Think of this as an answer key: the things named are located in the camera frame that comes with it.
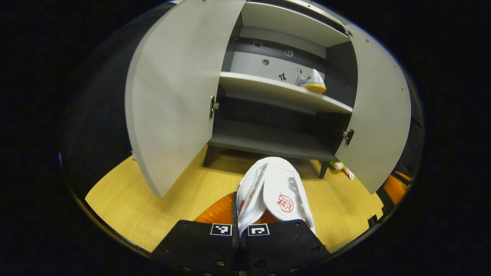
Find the shoe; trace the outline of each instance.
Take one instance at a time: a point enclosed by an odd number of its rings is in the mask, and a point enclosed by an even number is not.
[[[321,74],[317,70],[312,69],[312,73],[307,78],[300,75],[295,82],[295,85],[304,87],[312,92],[322,94],[326,91],[326,85],[322,80]]]
[[[285,159],[256,162],[237,189],[239,235],[248,225],[303,220],[315,234],[315,223],[300,176]]]

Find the cabinet door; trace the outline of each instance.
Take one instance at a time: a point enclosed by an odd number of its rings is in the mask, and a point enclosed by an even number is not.
[[[348,131],[335,156],[374,193],[394,169],[406,144],[411,120],[409,89],[397,61],[355,25],[346,25],[358,64],[358,86]]]
[[[225,49],[245,0],[184,0],[145,34],[133,55],[125,112],[148,186],[163,196],[212,136]]]

